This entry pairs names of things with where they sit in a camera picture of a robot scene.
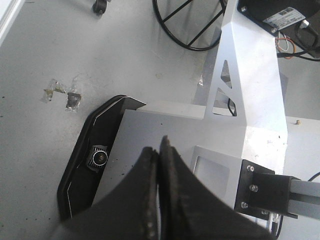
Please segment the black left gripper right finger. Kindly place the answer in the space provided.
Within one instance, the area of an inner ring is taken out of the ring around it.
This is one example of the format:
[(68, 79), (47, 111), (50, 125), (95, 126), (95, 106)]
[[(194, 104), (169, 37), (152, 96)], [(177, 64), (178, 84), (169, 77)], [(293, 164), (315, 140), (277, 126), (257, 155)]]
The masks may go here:
[(210, 192), (166, 135), (159, 147), (158, 187), (162, 240), (274, 239)]

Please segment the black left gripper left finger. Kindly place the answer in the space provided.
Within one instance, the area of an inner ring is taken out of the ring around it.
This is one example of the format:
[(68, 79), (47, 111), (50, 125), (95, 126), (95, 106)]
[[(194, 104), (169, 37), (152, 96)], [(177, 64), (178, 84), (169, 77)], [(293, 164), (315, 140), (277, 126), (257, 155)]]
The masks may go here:
[(144, 147), (135, 165), (102, 200), (62, 223), (53, 240), (156, 240), (158, 153)]

